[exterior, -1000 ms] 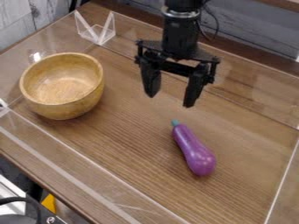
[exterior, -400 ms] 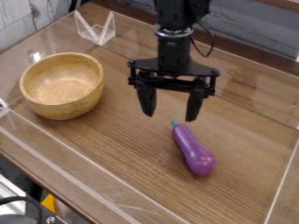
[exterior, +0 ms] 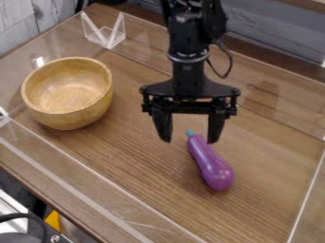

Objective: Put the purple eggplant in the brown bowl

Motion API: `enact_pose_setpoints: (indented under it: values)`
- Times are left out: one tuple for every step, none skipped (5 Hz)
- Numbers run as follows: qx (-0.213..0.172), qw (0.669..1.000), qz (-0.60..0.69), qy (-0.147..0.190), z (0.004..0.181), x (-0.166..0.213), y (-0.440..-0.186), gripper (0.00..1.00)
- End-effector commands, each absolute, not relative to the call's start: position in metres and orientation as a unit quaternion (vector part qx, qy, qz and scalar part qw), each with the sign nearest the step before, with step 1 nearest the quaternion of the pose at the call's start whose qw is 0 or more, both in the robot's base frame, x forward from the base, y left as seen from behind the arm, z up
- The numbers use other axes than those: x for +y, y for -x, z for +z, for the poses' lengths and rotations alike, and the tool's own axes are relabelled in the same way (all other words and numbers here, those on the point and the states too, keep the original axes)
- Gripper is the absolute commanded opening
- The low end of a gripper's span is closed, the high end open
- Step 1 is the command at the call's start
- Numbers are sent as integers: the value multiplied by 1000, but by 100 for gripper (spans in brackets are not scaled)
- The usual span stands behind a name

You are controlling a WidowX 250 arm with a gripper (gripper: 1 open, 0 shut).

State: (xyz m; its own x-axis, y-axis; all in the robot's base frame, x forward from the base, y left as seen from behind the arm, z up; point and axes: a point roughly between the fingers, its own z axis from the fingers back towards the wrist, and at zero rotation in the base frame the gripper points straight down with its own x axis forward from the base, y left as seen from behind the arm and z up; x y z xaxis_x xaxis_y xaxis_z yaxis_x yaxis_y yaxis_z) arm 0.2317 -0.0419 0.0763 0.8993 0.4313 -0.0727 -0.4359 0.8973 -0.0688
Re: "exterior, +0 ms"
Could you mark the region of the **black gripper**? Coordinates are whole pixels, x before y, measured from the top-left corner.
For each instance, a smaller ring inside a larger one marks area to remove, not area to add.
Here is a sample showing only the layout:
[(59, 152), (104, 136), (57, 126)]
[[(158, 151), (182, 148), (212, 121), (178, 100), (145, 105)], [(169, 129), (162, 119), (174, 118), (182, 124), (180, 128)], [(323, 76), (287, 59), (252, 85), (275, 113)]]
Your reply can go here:
[(170, 56), (173, 75), (168, 81), (145, 85), (142, 111), (153, 116), (161, 139), (172, 142), (172, 114), (209, 115), (208, 142), (220, 140), (227, 118), (239, 113), (241, 91), (215, 82), (205, 74), (207, 59), (178, 59)]

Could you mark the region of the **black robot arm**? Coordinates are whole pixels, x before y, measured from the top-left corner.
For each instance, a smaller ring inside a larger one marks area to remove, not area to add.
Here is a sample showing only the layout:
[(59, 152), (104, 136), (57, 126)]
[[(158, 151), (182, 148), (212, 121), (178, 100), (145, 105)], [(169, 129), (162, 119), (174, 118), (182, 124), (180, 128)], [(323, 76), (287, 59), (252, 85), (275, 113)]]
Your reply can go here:
[(209, 116), (208, 142), (220, 140), (225, 121), (239, 113), (240, 90), (209, 79), (211, 45), (223, 46), (228, 17), (220, 0), (162, 0), (169, 32), (172, 79), (144, 86), (142, 111), (153, 117), (160, 137), (172, 141), (173, 115)]

